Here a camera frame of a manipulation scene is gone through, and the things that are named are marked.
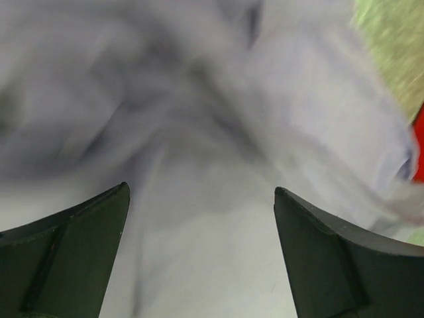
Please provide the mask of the lavender t shirt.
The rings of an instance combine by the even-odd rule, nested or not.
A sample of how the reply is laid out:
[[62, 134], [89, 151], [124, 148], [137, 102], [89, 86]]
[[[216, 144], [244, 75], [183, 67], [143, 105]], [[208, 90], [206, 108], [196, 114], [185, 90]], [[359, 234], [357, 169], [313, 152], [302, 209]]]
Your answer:
[[102, 317], [294, 312], [278, 186], [423, 223], [417, 142], [352, 1], [2, 1], [1, 228], [132, 189]]

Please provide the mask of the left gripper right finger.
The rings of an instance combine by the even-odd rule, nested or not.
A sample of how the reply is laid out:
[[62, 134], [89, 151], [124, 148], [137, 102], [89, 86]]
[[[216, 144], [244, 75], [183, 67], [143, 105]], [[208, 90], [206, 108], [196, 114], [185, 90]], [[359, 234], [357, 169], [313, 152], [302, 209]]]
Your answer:
[[274, 195], [298, 317], [423, 317], [423, 247], [358, 227], [284, 188]]

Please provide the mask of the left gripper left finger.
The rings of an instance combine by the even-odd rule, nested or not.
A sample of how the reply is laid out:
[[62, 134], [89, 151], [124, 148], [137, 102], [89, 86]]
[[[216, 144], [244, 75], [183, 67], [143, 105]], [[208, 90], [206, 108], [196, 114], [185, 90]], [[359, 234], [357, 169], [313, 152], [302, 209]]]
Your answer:
[[129, 204], [123, 182], [1, 232], [1, 316], [98, 317]]

